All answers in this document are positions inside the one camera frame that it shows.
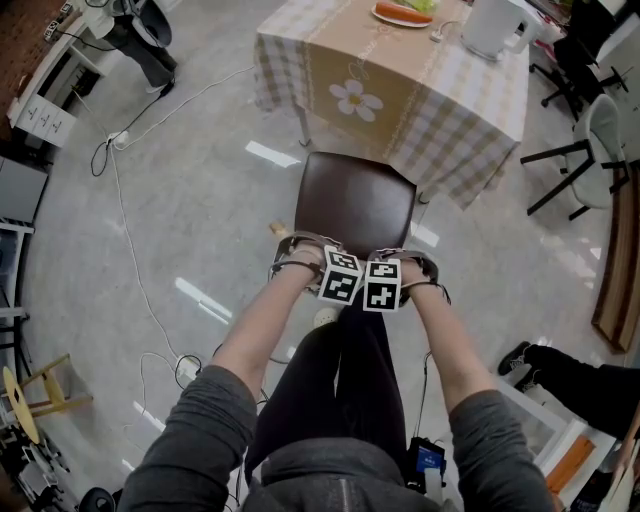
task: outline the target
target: white cable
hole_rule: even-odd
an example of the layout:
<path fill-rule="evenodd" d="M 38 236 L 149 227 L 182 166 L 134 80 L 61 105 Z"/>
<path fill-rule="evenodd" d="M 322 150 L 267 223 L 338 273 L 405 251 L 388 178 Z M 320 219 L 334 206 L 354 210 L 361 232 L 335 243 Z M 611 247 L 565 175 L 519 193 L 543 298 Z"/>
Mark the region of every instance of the white cable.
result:
<path fill-rule="evenodd" d="M 142 371 L 142 361 L 144 361 L 144 358 L 146 356 L 154 356 L 154 357 L 157 357 L 159 359 L 162 359 L 165 363 L 167 363 L 167 366 L 171 369 L 171 371 L 172 372 L 174 371 L 173 366 L 171 366 L 171 363 L 168 361 L 168 359 L 166 357 L 161 356 L 160 354 L 156 354 L 155 352 L 143 352 L 142 353 L 142 355 L 140 356 L 140 382 L 142 382 L 142 412 L 140 413 L 140 415 L 136 418 L 136 420 L 133 423 L 130 423 L 128 425 L 124 425 L 122 427 L 123 431 L 125 431 L 129 427 L 133 427 L 136 423 L 138 423 L 138 421 L 140 421 L 140 418 L 142 418 L 144 416 L 144 413 L 147 411 L 147 390 L 146 390 L 145 384 L 144 384 L 144 372 Z"/>
<path fill-rule="evenodd" d="M 154 125 L 151 125 L 151 127 L 149 127 L 147 129 L 147 131 L 145 131 L 140 137 L 138 137 L 137 139 L 135 139 L 134 141 L 130 142 L 129 144 L 125 145 L 125 146 L 118 146 L 115 142 L 113 143 L 113 146 L 115 146 L 115 148 L 118 151 L 124 151 L 125 149 L 127 149 L 128 147 L 133 146 L 136 142 L 142 140 L 150 131 L 154 130 L 155 128 L 157 128 L 158 126 L 160 126 L 162 123 L 164 123 L 167 119 L 169 119 L 173 114 L 175 114 L 178 110 L 180 110 L 182 107 L 184 107 L 187 103 L 189 103 L 191 100 L 196 99 L 198 96 L 200 96 L 201 94 L 203 94 L 204 92 L 208 91 L 209 89 L 211 89 L 211 87 L 214 87 L 216 85 L 219 85 L 223 82 L 226 82 L 227 80 L 229 80 L 230 78 L 233 78 L 236 75 L 239 75 L 240 73 L 244 73 L 245 71 L 249 71 L 250 69 L 253 69 L 254 66 L 250 66 L 248 68 L 245 69 L 241 69 L 239 71 L 236 71 L 235 73 L 230 74 L 228 77 L 223 78 L 222 80 L 219 80 L 218 82 L 214 82 L 212 84 L 207 85 L 204 89 L 202 89 L 198 94 L 196 94 L 195 96 L 191 96 L 191 98 L 183 101 L 177 108 L 175 108 L 174 110 L 172 110 L 171 112 L 169 112 L 169 114 L 167 114 L 165 116 L 165 118 L 160 121 L 159 123 L 156 123 Z"/>
<path fill-rule="evenodd" d="M 133 248 L 133 241 L 131 240 L 131 235 L 129 234 L 129 227 L 127 225 L 127 215 L 124 212 L 124 206 L 122 205 L 122 190 L 120 189 L 120 178 L 118 176 L 118 165 L 116 164 L 116 159 L 113 155 L 113 147 L 109 146 L 109 151 L 111 152 L 111 161 L 113 162 L 113 172 L 116 175 L 116 186 L 118 187 L 118 202 L 120 203 L 120 212 L 122 213 L 122 221 L 124 223 L 124 232 L 127 235 L 127 240 L 129 241 L 129 248 L 131 249 L 131 256 L 133 256 L 133 266 L 136 269 L 136 278 L 138 279 L 138 285 L 140 286 L 140 290 L 142 290 L 142 296 L 144 297 L 144 301 L 147 304 L 147 309 L 151 314 L 151 318 L 158 324 L 158 327 L 162 330 L 162 334 L 164 335 L 164 339 L 167 342 L 167 347 L 169 348 L 169 352 L 173 354 L 173 357 L 178 359 L 178 354 L 173 350 L 171 346 L 171 342 L 169 341 L 169 336 L 167 335 L 167 331 L 164 326 L 160 323 L 153 310 L 151 309 L 151 304 L 149 303 L 149 297 L 147 296 L 147 292 L 142 285 L 142 279 L 140 279 L 140 269 L 138 268 L 138 259 L 136 258 L 136 251 Z"/>

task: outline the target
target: wrist strap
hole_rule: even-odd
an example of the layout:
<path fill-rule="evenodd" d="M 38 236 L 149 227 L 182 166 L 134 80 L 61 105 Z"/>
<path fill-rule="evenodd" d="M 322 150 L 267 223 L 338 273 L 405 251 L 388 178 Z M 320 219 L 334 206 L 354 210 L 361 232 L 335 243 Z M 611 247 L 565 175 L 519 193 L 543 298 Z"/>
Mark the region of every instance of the wrist strap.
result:
<path fill-rule="evenodd" d="M 271 265 L 271 279 L 273 279 L 273 276 L 280 272 L 280 270 L 282 270 L 282 267 L 284 267 L 285 265 L 298 265 L 300 267 L 306 267 L 313 272 L 314 278 L 324 274 L 322 267 L 317 263 L 305 263 L 304 261 L 287 260 L 278 261 Z"/>
<path fill-rule="evenodd" d="M 430 285 L 435 286 L 436 288 L 440 288 L 440 290 L 442 290 L 442 296 L 447 300 L 447 303 L 451 305 L 451 297 L 449 297 L 449 292 L 443 285 L 441 285 L 440 283 L 436 283 L 435 281 L 420 280 L 413 281 L 412 283 L 407 283 L 402 286 L 402 293 L 409 294 L 409 290 L 411 290 L 411 288 L 421 285 Z"/>

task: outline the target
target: black pants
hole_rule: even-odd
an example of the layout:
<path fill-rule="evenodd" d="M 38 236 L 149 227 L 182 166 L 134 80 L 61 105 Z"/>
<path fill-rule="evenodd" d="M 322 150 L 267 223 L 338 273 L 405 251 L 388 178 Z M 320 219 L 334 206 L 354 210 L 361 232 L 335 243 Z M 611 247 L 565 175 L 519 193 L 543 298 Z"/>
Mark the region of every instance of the black pants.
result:
<path fill-rule="evenodd" d="M 367 441 L 404 468 L 404 411 L 384 320 L 362 311 L 361 293 L 354 304 L 300 343 L 258 417 L 245 461 L 247 479 L 277 449 L 319 437 Z"/>
<path fill-rule="evenodd" d="M 178 63 L 164 48 L 147 43 L 131 25 L 132 19 L 131 16 L 117 16 L 105 41 L 135 60 L 152 87 L 168 84 Z"/>
<path fill-rule="evenodd" d="M 640 369 L 595 368 L 551 347 L 531 345 L 525 362 L 535 381 L 589 425 L 623 439 L 640 400 Z"/>

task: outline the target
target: electric kettle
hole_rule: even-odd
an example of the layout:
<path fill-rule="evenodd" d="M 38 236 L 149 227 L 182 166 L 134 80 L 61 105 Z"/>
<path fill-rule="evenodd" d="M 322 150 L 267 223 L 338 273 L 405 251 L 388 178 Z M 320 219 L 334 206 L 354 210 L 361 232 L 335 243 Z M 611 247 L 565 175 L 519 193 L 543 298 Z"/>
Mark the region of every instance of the electric kettle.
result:
<path fill-rule="evenodd" d="M 515 43 L 507 40 L 524 23 L 524 33 Z M 506 49 L 520 53 L 542 30 L 538 17 L 529 11 L 525 0 L 475 0 L 462 28 L 462 43 L 472 52 L 489 60 L 498 60 Z"/>

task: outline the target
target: floor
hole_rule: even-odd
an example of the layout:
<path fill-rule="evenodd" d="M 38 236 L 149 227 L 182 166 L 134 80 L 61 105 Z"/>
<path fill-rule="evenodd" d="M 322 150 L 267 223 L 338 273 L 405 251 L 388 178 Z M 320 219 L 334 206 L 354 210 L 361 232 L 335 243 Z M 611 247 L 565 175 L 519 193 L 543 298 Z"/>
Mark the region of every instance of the floor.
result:
<path fill-rule="evenodd" d="M 219 0 L 214 6 L 184 0 L 170 14 L 171 52 L 180 64 L 177 85 L 138 121 L 132 136 L 207 84 L 250 66 L 255 29 L 281 3 Z M 144 88 L 139 68 L 123 59 L 87 102 L 108 131 L 118 131 L 150 101 Z M 280 219 L 291 225 L 307 152 L 368 156 L 366 148 L 316 118 L 313 146 L 302 148 L 297 120 L 261 112 L 252 91 L 251 72 L 238 75 L 116 154 L 140 276 L 177 354 L 206 360 L 228 330 L 198 307 L 193 287 L 235 317 L 265 283 L 275 249 L 268 223 Z M 533 217 L 525 213 L 558 181 L 558 162 L 525 169 L 518 157 L 571 139 L 572 123 L 562 106 L 540 107 L 549 91 L 542 77 L 531 75 L 525 140 L 506 163 L 497 189 L 482 193 L 464 212 L 440 195 L 428 206 L 416 204 L 414 212 L 409 245 L 433 255 L 455 310 L 492 369 L 522 339 L 552 344 L 593 364 L 622 362 L 590 325 L 609 214 L 591 211 L 569 223 L 567 215 L 576 208 L 569 193 Z M 42 421 L 67 456 L 71 491 L 82 496 L 96 485 L 122 485 L 180 389 L 164 361 L 145 357 L 148 412 L 139 419 L 141 354 L 157 352 L 172 364 L 175 359 L 138 287 L 113 167 L 99 178 L 89 170 L 103 140 L 100 129 L 79 106 L 77 113 L 79 122 L 55 158 L 40 206 L 23 295 L 34 366 L 70 352 L 78 380 L 95 397 L 93 407 Z M 245 150 L 252 141 L 250 147 L 265 146 L 289 161 L 279 165 Z M 301 298 L 277 357 L 286 358 L 320 307 L 311 297 Z M 386 318 L 410 433 L 427 345 L 413 306 Z M 421 434 L 437 438 L 448 427 L 437 372 L 430 369 Z M 281 365 L 269 367 L 267 392 L 282 371 Z"/>

